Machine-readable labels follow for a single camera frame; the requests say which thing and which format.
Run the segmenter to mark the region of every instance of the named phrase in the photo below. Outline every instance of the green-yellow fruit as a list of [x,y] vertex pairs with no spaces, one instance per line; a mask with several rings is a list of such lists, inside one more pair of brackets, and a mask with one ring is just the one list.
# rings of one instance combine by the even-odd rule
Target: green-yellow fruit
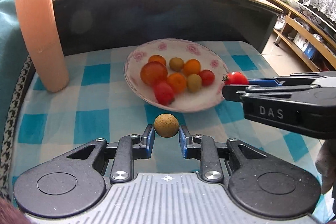
[[184,61],[181,58],[174,57],[169,61],[169,67],[174,71],[180,71],[183,69]]
[[179,131],[179,122],[171,114],[161,114],[154,121],[154,129],[159,136],[171,138]]
[[202,87],[202,78],[199,75],[189,75],[187,78],[187,87],[190,92],[197,92]]

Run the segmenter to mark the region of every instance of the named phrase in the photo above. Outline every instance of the tiled floor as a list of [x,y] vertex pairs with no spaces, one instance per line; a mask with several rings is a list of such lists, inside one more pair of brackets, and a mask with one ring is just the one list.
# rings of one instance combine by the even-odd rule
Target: tiled floor
[[262,55],[278,75],[311,71],[285,42],[281,41],[280,47],[275,46],[273,42],[276,39],[277,36],[272,33]]

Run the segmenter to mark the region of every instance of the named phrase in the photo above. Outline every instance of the teal blanket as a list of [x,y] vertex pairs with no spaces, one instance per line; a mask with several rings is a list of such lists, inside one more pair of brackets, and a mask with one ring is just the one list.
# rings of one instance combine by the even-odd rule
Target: teal blanket
[[16,18],[15,0],[0,0],[0,143],[17,79],[28,55]]

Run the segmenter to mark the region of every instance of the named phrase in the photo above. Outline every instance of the houndstooth fabric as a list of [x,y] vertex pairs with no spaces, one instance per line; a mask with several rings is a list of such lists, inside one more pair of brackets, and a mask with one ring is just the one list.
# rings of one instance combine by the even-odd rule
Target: houndstooth fabric
[[26,58],[24,66],[21,70],[20,76],[18,78],[13,97],[9,106],[9,111],[7,115],[7,120],[5,123],[5,130],[2,142],[2,151],[0,158],[0,197],[11,200],[8,194],[8,176],[9,170],[11,167],[11,158],[12,158],[12,146],[13,146],[13,137],[16,118],[18,115],[18,110],[20,106],[20,100],[22,97],[22,92],[25,86],[26,77],[32,60],[30,56]]

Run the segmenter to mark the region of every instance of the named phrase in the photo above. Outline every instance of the tomato stem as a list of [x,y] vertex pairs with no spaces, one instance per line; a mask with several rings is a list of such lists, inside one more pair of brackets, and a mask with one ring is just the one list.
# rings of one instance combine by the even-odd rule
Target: tomato stem
[[223,81],[225,82],[225,81],[229,80],[229,78],[230,78],[230,77],[229,77],[228,75],[224,75],[224,76],[223,76]]

